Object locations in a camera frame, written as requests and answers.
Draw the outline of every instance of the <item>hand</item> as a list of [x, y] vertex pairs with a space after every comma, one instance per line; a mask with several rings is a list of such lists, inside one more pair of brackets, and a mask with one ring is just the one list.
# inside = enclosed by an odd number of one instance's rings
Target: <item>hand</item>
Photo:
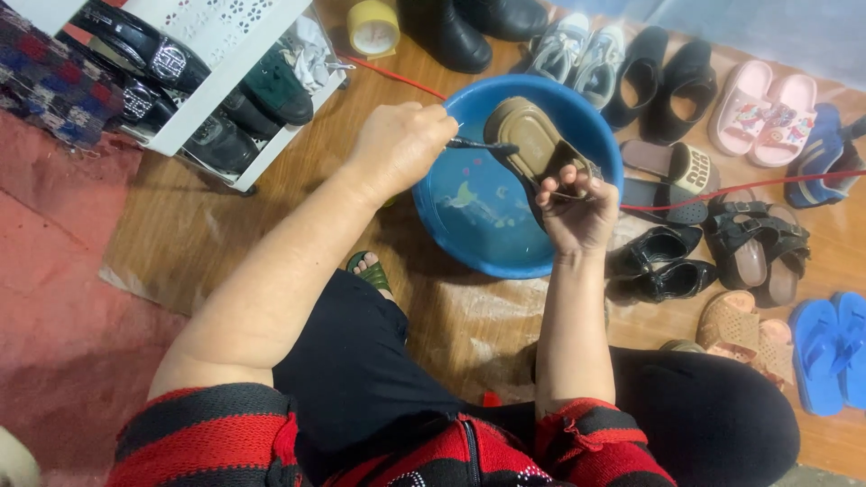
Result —
[[[574, 185], [575, 189], [589, 192], [594, 199], [556, 199], [551, 193], [559, 188], [560, 181], [562, 185]], [[571, 164], [559, 171], [559, 181], [554, 178], [541, 181], [541, 189], [535, 197], [544, 217], [547, 235], [560, 256], [577, 252], [604, 254], [619, 215], [618, 201], [616, 186], [590, 178], [583, 172], [578, 174], [578, 168]]]
[[361, 127], [346, 166], [357, 169], [360, 182], [381, 205], [421, 180], [455, 135], [457, 120], [442, 105], [382, 105]]

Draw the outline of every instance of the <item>blue shoe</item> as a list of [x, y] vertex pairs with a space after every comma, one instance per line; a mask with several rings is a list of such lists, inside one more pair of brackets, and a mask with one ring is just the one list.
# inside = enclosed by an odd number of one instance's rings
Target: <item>blue shoe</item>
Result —
[[843, 330], [843, 356], [850, 356], [839, 374], [845, 404], [866, 409], [866, 299], [857, 293], [836, 293], [832, 297]]
[[840, 355], [836, 309], [825, 299], [801, 302], [788, 320], [794, 333], [794, 370], [803, 409], [817, 416], [842, 411], [839, 373], [848, 365]]
[[[830, 103], [815, 106], [818, 115], [803, 152], [788, 166], [788, 176], [826, 174], [866, 169], [866, 163], [851, 141], [866, 133], [866, 117], [842, 127], [839, 110]], [[858, 177], [814, 179], [785, 183], [785, 199], [794, 208], [833, 205], [848, 197]]]

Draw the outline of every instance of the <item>water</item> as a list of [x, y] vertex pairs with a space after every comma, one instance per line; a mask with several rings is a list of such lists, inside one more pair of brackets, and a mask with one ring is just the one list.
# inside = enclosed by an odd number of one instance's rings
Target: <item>water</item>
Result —
[[[484, 120], [460, 135], [483, 140]], [[446, 149], [430, 170], [430, 196], [455, 245], [506, 268], [550, 264], [553, 247], [518, 179], [485, 149]]]

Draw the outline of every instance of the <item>black pants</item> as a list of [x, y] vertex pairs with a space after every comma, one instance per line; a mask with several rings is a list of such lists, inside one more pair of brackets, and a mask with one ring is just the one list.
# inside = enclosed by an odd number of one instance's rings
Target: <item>black pants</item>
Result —
[[[483, 408], [446, 391], [406, 353], [408, 321], [370, 284], [338, 270], [275, 387], [298, 401], [298, 456], [317, 484], [385, 453], [434, 416], [466, 412], [533, 444], [534, 404]], [[767, 487], [797, 459], [788, 400], [750, 367], [707, 354], [611, 347], [617, 407], [681, 487]]]

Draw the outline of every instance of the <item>pink slide sandal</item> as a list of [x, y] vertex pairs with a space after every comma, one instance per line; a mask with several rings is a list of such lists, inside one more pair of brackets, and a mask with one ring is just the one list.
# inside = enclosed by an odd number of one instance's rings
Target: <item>pink slide sandal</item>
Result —
[[803, 152], [815, 126], [818, 85], [806, 75], [790, 75], [770, 87], [774, 100], [764, 113], [764, 129], [749, 153], [749, 159], [765, 167], [784, 166]]
[[709, 138], [723, 153], [741, 156], [749, 152], [764, 128], [762, 114], [772, 107], [766, 92], [772, 69], [761, 61], [744, 62], [725, 82], [725, 98], [716, 105], [709, 122]]

